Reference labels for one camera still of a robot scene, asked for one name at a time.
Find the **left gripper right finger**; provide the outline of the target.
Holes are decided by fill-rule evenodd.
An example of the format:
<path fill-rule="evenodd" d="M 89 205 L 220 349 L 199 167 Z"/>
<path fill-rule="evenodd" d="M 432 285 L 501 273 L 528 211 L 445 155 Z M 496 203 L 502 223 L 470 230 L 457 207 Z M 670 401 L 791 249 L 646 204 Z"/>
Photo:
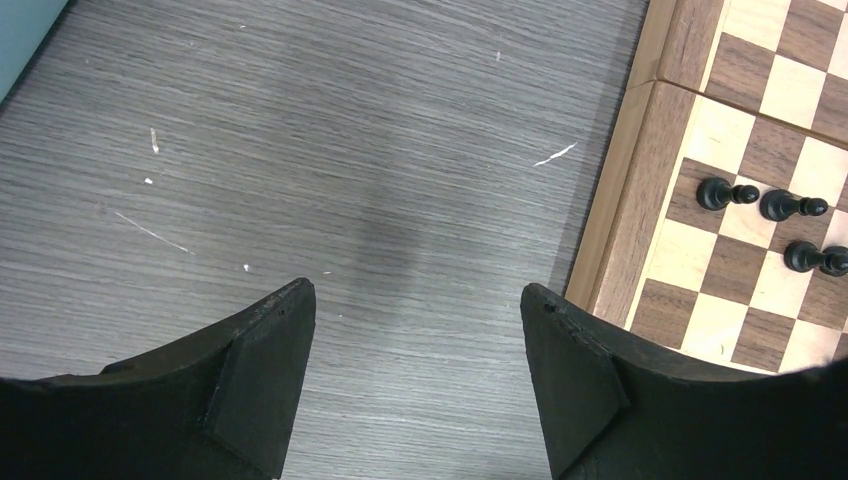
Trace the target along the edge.
<path fill-rule="evenodd" d="M 762 375 L 689 357 L 531 283 L 527 362 L 555 479 L 843 479 L 847 363 Z"/>

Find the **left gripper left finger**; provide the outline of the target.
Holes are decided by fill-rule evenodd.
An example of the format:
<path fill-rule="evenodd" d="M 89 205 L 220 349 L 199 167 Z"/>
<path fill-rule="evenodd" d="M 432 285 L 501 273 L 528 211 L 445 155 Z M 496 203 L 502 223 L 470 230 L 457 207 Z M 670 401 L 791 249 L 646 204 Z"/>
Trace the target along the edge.
<path fill-rule="evenodd" d="M 316 325 L 298 278 L 95 375 L 1 381 L 5 479 L 278 479 Z"/>

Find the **black pawn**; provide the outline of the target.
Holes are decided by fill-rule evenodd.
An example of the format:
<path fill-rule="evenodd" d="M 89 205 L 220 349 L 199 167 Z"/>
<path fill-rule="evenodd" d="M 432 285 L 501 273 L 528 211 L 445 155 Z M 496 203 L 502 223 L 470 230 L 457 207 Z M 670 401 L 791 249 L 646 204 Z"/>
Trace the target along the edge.
<path fill-rule="evenodd" d="M 753 204 L 760 197 L 760 190 L 754 185 L 731 185 L 721 177 L 703 180 L 695 194 L 697 203 L 709 211 L 725 209 L 729 204 Z"/>
<path fill-rule="evenodd" d="M 783 260 L 787 268 L 799 273 L 818 269 L 832 277 L 847 274 L 847 248 L 844 246 L 820 250 L 811 242 L 793 241 L 785 249 Z"/>
<path fill-rule="evenodd" d="M 767 220 L 783 222 L 793 215 L 821 216 L 828 210 L 827 202 L 822 198 L 799 197 L 784 189 L 766 192 L 759 202 L 760 214 Z"/>

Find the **wooden chess board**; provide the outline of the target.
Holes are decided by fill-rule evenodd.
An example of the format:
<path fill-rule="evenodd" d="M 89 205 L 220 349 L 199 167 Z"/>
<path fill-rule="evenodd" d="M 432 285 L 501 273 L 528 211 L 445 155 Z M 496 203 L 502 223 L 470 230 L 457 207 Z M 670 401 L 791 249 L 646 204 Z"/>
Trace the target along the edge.
<path fill-rule="evenodd" d="M 565 298 L 784 373 L 847 356 L 847 5 L 652 1 Z"/>

